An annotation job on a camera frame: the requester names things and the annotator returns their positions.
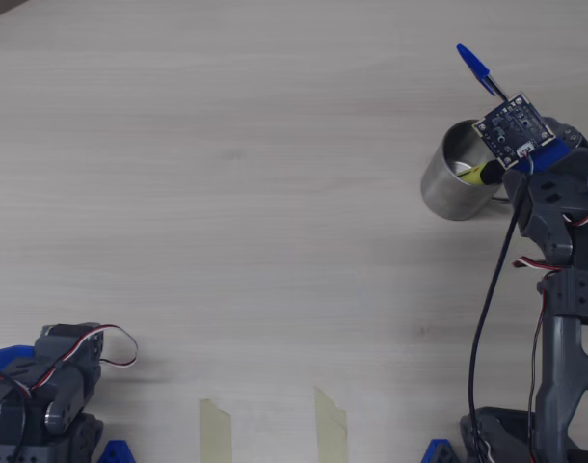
blue pen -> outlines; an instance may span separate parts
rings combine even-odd
[[[459,51],[459,54],[468,65],[469,70],[474,74],[474,77],[478,79],[478,82],[480,82],[491,95],[499,97],[502,101],[508,101],[508,95],[506,92],[504,92],[497,82],[495,82],[495,79],[491,77],[487,67],[483,65],[471,51],[461,44],[457,45],[457,51]]]

stainless steel cup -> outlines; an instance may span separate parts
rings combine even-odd
[[[457,174],[494,159],[471,127],[476,121],[453,125],[444,135],[422,176],[422,199],[433,212],[448,220],[467,220],[476,215],[500,185],[472,185]]]

blue bracket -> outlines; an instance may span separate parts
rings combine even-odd
[[[459,459],[447,439],[434,439],[429,443],[422,463],[459,463]]]
[[[136,463],[125,441],[110,441],[98,463]]]
[[[0,371],[10,364],[16,357],[35,357],[35,349],[32,345],[15,345],[0,349]]]
[[[536,153],[532,153],[532,160],[534,161],[534,172],[542,172],[551,167],[560,159],[568,156],[571,153],[569,148],[563,140],[555,139]],[[529,163],[523,160],[514,169],[520,172],[529,171]]]

black cable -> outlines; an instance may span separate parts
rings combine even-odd
[[[24,445],[24,440],[26,438],[26,419],[28,415],[28,404],[26,402],[26,397],[24,396],[26,392],[17,384],[17,382],[11,378],[8,374],[0,371],[0,381],[7,383],[12,390],[14,390],[17,395],[19,396],[20,405],[22,406],[22,426],[20,427],[20,439],[15,444],[15,450],[12,453],[11,459],[7,460],[9,463],[15,463],[17,458],[22,451],[22,446]]]
[[[484,457],[482,451],[480,450],[478,420],[476,419],[476,407],[474,405],[474,373],[476,370],[476,354],[478,352],[478,343],[480,342],[480,335],[482,334],[483,326],[485,325],[485,319],[487,318],[487,313],[489,312],[491,301],[494,298],[495,286],[497,285],[499,274],[502,271],[502,266],[504,265],[504,261],[506,260],[508,247],[510,246],[510,241],[513,237],[515,227],[517,226],[517,222],[521,215],[521,208],[523,206],[523,202],[525,200],[525,197],[527,196],[527,190],[529,187],[530,179],[531,173],[525,178],[525,183],[523,184],[522,190],[519,194],[519,198],[517,199],[517,205],[513,212],[513,216],[510,219],[510,225],[508,226],[508,230],[506,231],[506,237],[504,238],[504,243],[502,244],[501,251],[499,252],[499,258],[497,259],[497,264],[495,265],[494,275],[491,278],[491,283],[489,284],[489,289],[487,291],[487,297],[485,298],[485,304],[483,305],[483,310],[480,314],[480,319],[478,320],[478,326],[476,327],[476,333],[474,334],[474,340],[471,344],[471,356],[469,357],[468,373],[469,419],[471,420],[472,434],[474,437],[474,446],[476,448],[476,454],[478,456],[478,461],[480,463],[484,463]]]

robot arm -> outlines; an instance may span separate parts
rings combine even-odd
[[[54,366],[47,382],[26,399],[26,408],[7,383],[0,383],[0,462],[11,459],[22,434],[19,461],[91,462],[103,423],[83,409],[101,376],[103,335],[90,336],[71,358],[60,359],[97,326],[46,326],[35,342],[35,357],[16,358],[5,368],[16,381],[34,385]]]
[[[579,461],[586,453],[568,437],[575,410],[588,391],[588,355],[581,346],[581,325],[588,325],[588,223],[567,221],[588,215],[588,142],[573,128],[566,135],[578,141],[571,152],[529,182],[519,225],[548,263],[562,270],[541,282],[543,317],[543,378],[536,399],[533,443],[547,463]],[[504,185],[515,199],[524,175],[509,171]]]

